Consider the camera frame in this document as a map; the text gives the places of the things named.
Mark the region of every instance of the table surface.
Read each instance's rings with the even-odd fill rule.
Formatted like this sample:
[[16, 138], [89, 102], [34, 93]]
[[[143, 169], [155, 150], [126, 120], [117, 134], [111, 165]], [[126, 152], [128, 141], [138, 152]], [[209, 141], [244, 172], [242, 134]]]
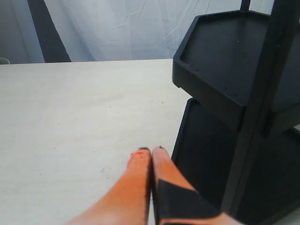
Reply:
[[0, 66], [1, 224], [63, 224], [138, 147], [171, 154], [188, 98], [172, 60]]

